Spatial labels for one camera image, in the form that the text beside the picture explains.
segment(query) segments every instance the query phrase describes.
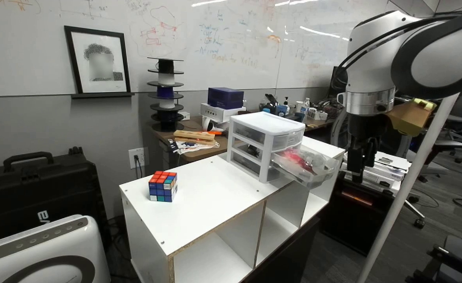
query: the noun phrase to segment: picture frame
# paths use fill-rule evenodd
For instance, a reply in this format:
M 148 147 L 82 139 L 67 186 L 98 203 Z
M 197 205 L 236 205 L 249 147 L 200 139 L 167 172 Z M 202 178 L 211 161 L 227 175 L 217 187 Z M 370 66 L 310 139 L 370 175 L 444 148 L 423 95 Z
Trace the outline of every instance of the picture frame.
M 78 96 L 131 96 L 125 35 L 65 25 Z

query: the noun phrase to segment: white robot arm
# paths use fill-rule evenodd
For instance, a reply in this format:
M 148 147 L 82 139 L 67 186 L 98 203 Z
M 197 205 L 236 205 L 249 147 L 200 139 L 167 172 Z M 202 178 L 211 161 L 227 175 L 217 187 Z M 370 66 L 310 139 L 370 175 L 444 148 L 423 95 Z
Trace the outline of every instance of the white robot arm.
M 462 92 L 462 13 L 419 19 L 392 11 L 368 19 L 354 29 L 337 74 L 346 80 L 349 170 L 362 181 L 397 92 L 426 99 Z

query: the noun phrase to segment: black equipment case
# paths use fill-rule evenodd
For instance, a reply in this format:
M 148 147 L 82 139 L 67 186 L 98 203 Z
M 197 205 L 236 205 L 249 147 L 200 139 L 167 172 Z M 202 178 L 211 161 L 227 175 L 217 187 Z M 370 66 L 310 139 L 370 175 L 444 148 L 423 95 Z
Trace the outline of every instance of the black equipment case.
M 73 214 L 92 216 L 104 246 L 111 233 L 96 167 L 81 148 L 67 156 L 13 156 L 0 167 L 0 238 Z

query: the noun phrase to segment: wall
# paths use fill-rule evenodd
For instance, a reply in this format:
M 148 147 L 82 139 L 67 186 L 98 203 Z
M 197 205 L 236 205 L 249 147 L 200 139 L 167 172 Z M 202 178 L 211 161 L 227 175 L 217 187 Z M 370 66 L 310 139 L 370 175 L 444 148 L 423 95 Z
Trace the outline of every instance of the wall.
M 283 101 L 324 98 L 327 88 L 250 90 L 246 93 L 249 109 L 258 107 L 265 93 Z M 183 104 L 199 115 L 206 92 L 183 93 Z M 73 101 L 70 96 L 0 98 L 0 165 L 21 153 L 49 151 L 65 154 L 71 147 L 82 147 L 85 156 L 98 165 L 103 195 L 109 217 L 118 214 L 118 184 L 136 178 L 129 169 L 128 150 L 145 147 L 147 173 L 161 167 L 162 153 L 148 131 L 156 101 L 140 93 L 133 99 Z

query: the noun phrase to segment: floor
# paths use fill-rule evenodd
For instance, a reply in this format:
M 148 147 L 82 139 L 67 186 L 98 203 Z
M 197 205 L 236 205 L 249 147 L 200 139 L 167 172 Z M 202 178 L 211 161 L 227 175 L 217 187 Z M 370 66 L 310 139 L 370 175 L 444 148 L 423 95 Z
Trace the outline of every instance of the floor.
M 450 172 L 428 176 L 428 183 L 417 183 L 420 202 L 415 205 L 426 216 L 426 227 L 415 228 L 415 216 L 403 209 L 386 247 L 371 271 L 370 283 L 404 282 L 415 269 L 423 269 L 434 246 L 442 246 L 448 235 L 462 238 L 462 208 L 453 198 L 462 198 L 462 164 L 450 154 L 441 154 L 436 162 Z M 137 283 L 129 264 L 129 247 L 125 238 L 115 238 L 107 250 L 114 283 Z M 365 257 L 318 233 L 312 246 L 302 283 L 354 283 L 365 264 Z

